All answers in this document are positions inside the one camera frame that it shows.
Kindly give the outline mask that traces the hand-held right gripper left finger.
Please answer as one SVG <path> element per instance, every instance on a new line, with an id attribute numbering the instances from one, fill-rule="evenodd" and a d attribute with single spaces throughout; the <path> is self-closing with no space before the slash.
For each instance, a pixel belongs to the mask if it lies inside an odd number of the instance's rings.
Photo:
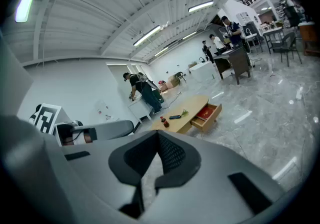
<path id="1" fill-rule="evenodd" d="M 67 163 L 77 178 L 95 196 L 107 203 L 122 217 L 140 224 L 156 224 L 144 220 L 142 179 L 152 163 L 158 147 L 158 133 L 146 131 L 111 140 L 61 147 L 69 157 L 86 152 L 85 156 Z"/>

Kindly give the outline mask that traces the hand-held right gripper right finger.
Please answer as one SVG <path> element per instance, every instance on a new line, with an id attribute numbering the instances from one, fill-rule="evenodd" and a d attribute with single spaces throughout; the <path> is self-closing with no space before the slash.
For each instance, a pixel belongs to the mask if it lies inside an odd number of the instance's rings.
<path id="1" fill-rule="evenodd" d="M 173 133 L 200 154 L 198 172 L 184 185 L 160 189 L 139 218 L 144 224 L 237 224 L 254 212 L 229 179 L 241 173 L 270 203 L 284 195 L 283 188 L 262 169 L 228 147 Z"/>

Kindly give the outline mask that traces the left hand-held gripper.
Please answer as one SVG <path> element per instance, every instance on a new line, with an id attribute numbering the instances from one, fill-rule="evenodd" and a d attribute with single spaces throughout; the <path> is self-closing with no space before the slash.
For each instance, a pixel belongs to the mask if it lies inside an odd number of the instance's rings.
<path id="1" fill-rule="evenodd" d="M 28 122 L 40 132 L 54 136 L 61 147 L 125 137 L 135 128 L 130 120 L 118 120 L 99 124 L 95 130 L 78 120 L 71 120 L 61 106 L 46 103 L 36 107 Z"/>

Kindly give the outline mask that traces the wooden kidney-shaped table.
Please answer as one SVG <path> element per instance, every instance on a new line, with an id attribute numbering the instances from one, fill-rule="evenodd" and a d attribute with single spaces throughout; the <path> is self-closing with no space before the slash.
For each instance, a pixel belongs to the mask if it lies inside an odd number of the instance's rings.
<path id="1" fill-rule="evenodd" d="M 161 120 L 158 118 L 149 128 L 152 130 L 164 130 L 166 132 L 174 132 L 179 134 L 186 134 L 192 127 L 191 120 L 205 107 L 209 102 L 209 97 L 205 95 L 195 95 L 185 99 L 178 106 L 169 110 L 162 116 L 169 123 L 169 127 L 164 127 Z M 169 119 L 170 116 L 181 115 L 183 110 L 187 110 L 188 114 L 179 119 Z"/>

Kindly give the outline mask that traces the white water dispenser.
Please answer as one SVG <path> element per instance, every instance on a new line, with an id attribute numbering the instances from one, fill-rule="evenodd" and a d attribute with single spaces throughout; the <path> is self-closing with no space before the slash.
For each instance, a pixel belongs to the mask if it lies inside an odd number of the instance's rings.
<path id="1" fill-rule="evenodd" d="M 103 122 L 114 120 L 114 116 L 112 114 L 111 109 L 107 106 L 107 104 L 103 100 L 98 100 L 94 106 L 100 119 Z"/>

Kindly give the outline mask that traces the white low cabinet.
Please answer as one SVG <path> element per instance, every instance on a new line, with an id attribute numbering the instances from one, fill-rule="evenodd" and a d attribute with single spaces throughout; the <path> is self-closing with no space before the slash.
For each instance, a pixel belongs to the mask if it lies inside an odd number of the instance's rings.
<path id="1" fill-rule="evenodd" d="M 140 123 L 142 123 L 142 118 L 144 117 L 147 117 L 149 120 L 151 120 L 152 107 L 149 106 L 142 97 L 138 97 L 132 101 L 128 105 L 128 108 Z"/>

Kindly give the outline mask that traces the red gold-patterned book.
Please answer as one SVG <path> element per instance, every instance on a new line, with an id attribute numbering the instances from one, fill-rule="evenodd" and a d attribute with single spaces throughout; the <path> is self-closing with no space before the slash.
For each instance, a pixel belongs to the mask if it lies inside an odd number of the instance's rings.
<path id="1" fill-rule="evenodd" d="M 217 107 L 215 105 L 206 105 L 200 112 L 197 113 L 196 117 L 200 120 L 206 121 L 215 111 Z"/>

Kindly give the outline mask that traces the dark wicker chair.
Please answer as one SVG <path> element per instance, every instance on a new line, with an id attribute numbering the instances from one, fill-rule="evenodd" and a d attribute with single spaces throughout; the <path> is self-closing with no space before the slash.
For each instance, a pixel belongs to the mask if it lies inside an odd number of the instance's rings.
<path id="1" fill-rule="evenodd" d="M 174 77 L 178 80 L 178 84 L 181 84 L 181 80 L 183 80 L 186 83 L 185 74 L 183 72 L 177 72 Z"/>

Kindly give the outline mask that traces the white island counter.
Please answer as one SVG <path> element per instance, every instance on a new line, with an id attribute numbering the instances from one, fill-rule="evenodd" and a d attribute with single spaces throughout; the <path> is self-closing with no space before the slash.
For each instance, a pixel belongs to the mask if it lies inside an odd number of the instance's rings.
<path id="1" fill-rule="evenodd" d="M 220 78 L 216 65 L 211 62 L 198 63 L 197 65 L 190 67 L 189 71 L 197 82 L 218 80 Z"/>

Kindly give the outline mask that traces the dark wooden desk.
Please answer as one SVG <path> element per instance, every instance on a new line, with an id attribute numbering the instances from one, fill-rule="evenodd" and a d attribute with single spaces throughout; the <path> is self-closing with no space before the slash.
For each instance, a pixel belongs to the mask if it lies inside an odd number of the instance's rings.
<path id="1" fill-rule="evenodd" d="M 227 71 L 228 69 L 225 64 L 223 64 L 218 60 L 227 60 L 229 62 L 231 68 L 233 69 L 233 73 L 235 75 L 237 85 L 240 84 L 240 81 L 239 81 L 240 75 L 247 73 L 247 76 L 250 78 L 251 73 L 250 73 L 250 68 L 249 68 L 246 56 L 247 56 L 247 52 L 243 47 L 229 50 L 224 52 L 221 55 L 215 56 L 213 59 L 216 64 L 220 78 L 222 80 L 224 79 L 223 72 Z"/>

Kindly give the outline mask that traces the white sink table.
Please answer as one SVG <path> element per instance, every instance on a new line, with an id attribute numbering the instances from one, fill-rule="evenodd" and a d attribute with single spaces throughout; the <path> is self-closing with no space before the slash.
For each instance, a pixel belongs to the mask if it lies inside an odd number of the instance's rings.
<path id="1" fill-rule="evenodd" d="M 262 52 L 262 42 L 264 38 L 255 23 L 253 21 L 247 22 L 243 27 L 243 31 L 245 34 L 245 41 L 249 47 L 249 52 L 251 52 L 252 47 L 256 53 L 258 52 L 258 49 Z"/>

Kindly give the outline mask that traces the black metal chair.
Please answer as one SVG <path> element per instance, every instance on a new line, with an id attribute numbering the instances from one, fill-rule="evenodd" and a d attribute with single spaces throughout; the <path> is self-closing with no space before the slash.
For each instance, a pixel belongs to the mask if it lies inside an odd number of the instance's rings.
<path id="1" fill-rule="evenodd" d="M 294 32 L 289 32 L 286 34 L 281 41 L 272 42 L 270 50 L 278 51 L 280 53 L 281 62 L 283 62 L 283 56 L 285 56 L 288 67 L 290 66 L 289 52 L 291 52 L 292 59 L 294 59 L 294 53 L 296 53 L 298 60 L 302 64 L 302 59 L 297 49 L 297 38 Z"/>

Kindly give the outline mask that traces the white-top table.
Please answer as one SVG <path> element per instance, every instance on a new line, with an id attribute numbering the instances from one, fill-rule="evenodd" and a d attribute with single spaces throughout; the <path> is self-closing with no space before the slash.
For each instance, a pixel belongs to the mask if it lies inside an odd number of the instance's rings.
<path id="1" fill-rule="evenodd" d="M 271 52 L 279 53 L 282 46 L 282 39 L 285 36 L 283 28 L 276 27 L 273 29 L 269 29 L 264 31 L 262 35 L 265 39 L 269 54 L 271 54 Z"/>

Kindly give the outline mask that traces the brown wooden cabinet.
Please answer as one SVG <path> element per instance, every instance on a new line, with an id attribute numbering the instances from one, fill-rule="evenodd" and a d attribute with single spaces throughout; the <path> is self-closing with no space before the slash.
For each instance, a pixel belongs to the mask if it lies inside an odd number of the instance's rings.
<path id="1" fill-rule="evenodd" d="M 320 39 L 318 39 L 316 24 L 313 21 L 301 22 L 298 27 L 304 55 L 320 57 Z"/>

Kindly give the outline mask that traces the white wall cabinet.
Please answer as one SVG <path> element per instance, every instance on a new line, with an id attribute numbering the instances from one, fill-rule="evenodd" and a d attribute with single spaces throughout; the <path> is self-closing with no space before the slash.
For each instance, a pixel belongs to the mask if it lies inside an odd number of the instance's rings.
<path id="1" fill-rule="evenodd" d="M 252 21 L 252 19 L 250 18 L 250 16 L 248 15 L 247 12 L 237 13 L 236 17 L 237 17 L 239 24 L 241 26 L 245 26 L 247 23 Z"/>

